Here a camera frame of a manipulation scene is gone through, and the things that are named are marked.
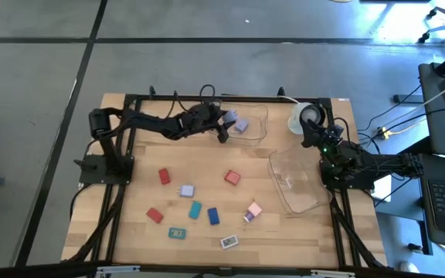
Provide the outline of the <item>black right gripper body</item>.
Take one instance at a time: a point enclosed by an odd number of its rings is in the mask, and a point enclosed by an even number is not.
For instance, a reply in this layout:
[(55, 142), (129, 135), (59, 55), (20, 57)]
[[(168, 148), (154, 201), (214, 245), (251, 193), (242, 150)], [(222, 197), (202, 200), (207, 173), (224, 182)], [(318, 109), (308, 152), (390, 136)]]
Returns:
[(315, 147), (320, 151), (323, 159), (329, 164), (340, 164), (342, 160), (341, 143), (343, 139), (330, 131), (316, 131), (313, 133)]

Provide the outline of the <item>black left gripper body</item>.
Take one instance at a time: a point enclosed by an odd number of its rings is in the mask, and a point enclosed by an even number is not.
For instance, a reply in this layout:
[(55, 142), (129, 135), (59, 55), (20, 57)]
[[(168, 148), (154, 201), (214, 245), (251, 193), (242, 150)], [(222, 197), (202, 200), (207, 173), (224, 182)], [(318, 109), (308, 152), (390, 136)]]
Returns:
[(220, 106), (212, 103), (196, 104), (185, 112), (183, 125), (190, 134), (216, 131), (219, 120), (223, 115), (219, 114)]

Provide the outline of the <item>red cube wall charger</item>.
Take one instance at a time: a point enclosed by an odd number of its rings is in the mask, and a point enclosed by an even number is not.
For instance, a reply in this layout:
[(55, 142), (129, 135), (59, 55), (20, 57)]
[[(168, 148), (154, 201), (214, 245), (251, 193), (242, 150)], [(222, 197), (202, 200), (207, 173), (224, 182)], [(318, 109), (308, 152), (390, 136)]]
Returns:
[(224, 177), (226, 182), (229, 182), (231, 185), (236, 186), (241, 179), (241, 175), (233, 170), (228, 170)]

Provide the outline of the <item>white grey card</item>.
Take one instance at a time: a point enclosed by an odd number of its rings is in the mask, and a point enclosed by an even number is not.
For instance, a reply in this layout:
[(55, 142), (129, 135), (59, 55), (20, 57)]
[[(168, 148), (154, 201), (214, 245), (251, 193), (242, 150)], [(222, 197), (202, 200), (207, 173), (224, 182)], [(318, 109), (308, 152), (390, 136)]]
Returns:
[(220, 239), (220, 244), (223, 249), (228, 249), (239, 244), (239, 240), (236, 235), (231, 235), (226, 238)]

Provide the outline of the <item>clear rectangular plastic bin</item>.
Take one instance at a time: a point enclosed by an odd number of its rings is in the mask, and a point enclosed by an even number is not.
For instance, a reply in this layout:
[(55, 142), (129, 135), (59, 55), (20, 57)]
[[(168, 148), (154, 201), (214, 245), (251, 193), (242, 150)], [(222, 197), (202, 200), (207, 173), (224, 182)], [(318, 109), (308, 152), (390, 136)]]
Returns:
[(238, 120), (249, 121), (246, 131), (239, 134), (235, 131), (235, 124), (228, 128), (229, 139), (227, 144), (240, 144), (246, 146), (257, 146), (267, 135), (268, 109), (261, 103), (237, 103), (216, 102), (221, 109), (235, 110), (239, 116)]

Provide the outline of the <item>clear plastic bin with label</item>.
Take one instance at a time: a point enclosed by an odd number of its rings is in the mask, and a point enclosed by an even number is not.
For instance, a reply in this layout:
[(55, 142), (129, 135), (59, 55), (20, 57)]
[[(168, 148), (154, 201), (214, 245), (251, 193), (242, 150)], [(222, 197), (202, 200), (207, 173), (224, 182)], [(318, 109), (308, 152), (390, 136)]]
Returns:
[[(302, 215), (330, 203), (332, 195), (322, 184), (320, 159), (317, 149), (300, 144), (269, 155), (268, 171), (286, 213)], [(292, 189), (287, 187), (285, 178), (292, 180)]]

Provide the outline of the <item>white paper sheet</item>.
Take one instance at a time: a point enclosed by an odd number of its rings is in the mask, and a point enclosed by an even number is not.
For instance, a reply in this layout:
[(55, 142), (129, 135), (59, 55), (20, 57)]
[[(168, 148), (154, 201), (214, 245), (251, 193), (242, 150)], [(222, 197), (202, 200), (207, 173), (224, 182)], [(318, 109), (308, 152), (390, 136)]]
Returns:
[(379, 180), (374, 181), (374, 188), (371, 190), (371, 196), (384, 202), (390, 202), (391, 197), (388, 196), (392, 191), (392, 176), (386, 175)]

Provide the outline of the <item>black desk foot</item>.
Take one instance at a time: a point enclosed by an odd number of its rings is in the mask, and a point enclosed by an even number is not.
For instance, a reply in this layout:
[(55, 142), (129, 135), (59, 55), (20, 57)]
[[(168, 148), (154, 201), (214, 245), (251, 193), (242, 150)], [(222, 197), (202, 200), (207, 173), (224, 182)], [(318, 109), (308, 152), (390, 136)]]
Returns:
[(394, 103), (418, 104), (423, 103), (423, 96), (419, 94), (396, 94), (393, 96)]

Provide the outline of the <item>dark grey desk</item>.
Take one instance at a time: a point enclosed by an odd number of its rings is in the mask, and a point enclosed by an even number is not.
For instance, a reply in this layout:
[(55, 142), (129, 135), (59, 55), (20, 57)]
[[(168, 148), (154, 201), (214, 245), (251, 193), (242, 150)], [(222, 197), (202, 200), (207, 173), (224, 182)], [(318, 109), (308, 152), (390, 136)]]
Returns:
[[(418, 66), (423, 100), (428, 101), (445, 90), (445, 77), (436, 75), (430, 64)], [(430, 150), (445, 155), (445, 93), (424, 106), (427, 113)]]

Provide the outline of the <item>black desk leg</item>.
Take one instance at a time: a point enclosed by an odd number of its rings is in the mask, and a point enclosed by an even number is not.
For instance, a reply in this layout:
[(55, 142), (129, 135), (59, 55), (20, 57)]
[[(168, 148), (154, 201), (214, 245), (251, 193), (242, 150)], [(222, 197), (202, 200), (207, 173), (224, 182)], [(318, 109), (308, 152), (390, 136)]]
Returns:
[(432, 256), (433, 255), (432, 242), (430, 241), (430, 238), (428, 236), (428, 229), (426, 227), (426, 223), (422, 220), (422, 221), (417, 221), (417, 224), (419, 225), (420, 228), (421, 244), (417, 245), (414, 243), (409, 243), (406, 247), (413, 253), (420, 253), (426, 256)]

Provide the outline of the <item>black beam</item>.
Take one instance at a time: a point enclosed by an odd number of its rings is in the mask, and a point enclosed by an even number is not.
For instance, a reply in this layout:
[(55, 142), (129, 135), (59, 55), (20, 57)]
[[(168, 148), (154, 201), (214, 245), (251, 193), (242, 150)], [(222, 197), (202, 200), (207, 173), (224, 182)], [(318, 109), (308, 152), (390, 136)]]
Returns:
[[(0, 268), (0, 278), (77, 278), (96, 274), (100, 266), (127, 266), (129, 264), (113, 264), (110, 261), (100, 260), (92, 262), (64, 262), (33, 266), (12, 266)], [(276, 276), (310, 276), (308, 268), (261, 268), (261, 267), (235, 267), (235, 266), (161, 266), (161, 265), (131, 265), (140, 266), (140, 272), (146, 273), (194, 273), (197, 275), (211, 274), (215, 276), (235, 275), (276, 275)], [(365, 268), (359, 266), (343, 266), (335, 271), (350, 272), (355, 278), (445, 278), (445, 276), (407, 273), (390, 268)]]

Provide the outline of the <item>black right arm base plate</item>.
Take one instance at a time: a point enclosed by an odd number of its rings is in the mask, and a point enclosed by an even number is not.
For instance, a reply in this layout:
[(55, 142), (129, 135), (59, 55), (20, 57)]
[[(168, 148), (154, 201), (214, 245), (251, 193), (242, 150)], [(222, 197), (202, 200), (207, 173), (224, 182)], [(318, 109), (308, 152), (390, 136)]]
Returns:
[(328, 189), (372, 189), (372, 175), (350, 163), (333, 165), (326, 160), (319, 162), (322, 184)]

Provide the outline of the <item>black aluminium table frame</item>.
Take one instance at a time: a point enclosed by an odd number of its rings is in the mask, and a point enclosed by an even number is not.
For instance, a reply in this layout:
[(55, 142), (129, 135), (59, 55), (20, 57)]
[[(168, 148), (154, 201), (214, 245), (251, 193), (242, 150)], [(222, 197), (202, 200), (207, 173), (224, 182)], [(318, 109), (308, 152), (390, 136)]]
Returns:
[[(273, 185), (269, 155), (300, 144), (287, 128), (291, 102), (278, 97), (230, 97), (229, 102), (267, 106), (267, 135), (257, 146), (222, 144), (209, 132), (178, 141), (150, 131), (124, 133), (121, 150), (134, 156), (134, 172), (122, 190), (119, 215), (102, 237), (100, 258), (135, 265), (328, 270), (352, 262), (348, 239), (341, 239), (341, 249), (336, 246), (328, 206), (288, 214)], [(168, 169), (169, 184), (160, 182), (162, 168)], [(224, 180), (228, 170), (241, 175), (236, 186)], [(179, 196), (182, 185), (195, 187), (192, 198)], [(202, 204), (198, 219), (189, 218), (193, 202)], [(246, 222), (253, 202), (262, 212)], [(151, 207), (164, 216), (159, 224), (146, 216)], [(209, 223), (210, 208), (218, 211), (218, 225)], [(185, 239), (169, 238), (171, 227), (185, 229)], [(223, 249), (220, 239), (231, 235), (239, 244)]]

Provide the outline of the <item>silver bracket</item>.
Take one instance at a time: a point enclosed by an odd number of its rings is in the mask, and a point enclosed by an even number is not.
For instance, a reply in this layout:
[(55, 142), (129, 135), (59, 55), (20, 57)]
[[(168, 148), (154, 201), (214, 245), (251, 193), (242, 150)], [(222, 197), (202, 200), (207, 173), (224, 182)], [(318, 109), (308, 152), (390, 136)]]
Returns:
[(321, 278), (355, 278), (354, 273), (335, 270), (311, 270), (311, 276), (319, 276)]
[(97, 268), (96, 274), (99, 274), (101, 276), (110, 276), (112, 274), (117, 273), (134, 273), (134, 272), (140, 272), (141, 267), (140, 266), (100, 266)]

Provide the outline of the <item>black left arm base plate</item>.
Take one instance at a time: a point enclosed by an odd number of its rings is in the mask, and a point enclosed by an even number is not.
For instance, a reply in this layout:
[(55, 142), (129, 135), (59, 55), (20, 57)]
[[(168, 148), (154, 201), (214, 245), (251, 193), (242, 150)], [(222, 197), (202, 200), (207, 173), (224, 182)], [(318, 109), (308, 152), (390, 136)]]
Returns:
[(131, 181), (134, 157), (124, 157), (124, 167), (114, 173), (103, 155), (87, 155), (81, 162), (79, 182), (84, 184), (126, 184)]

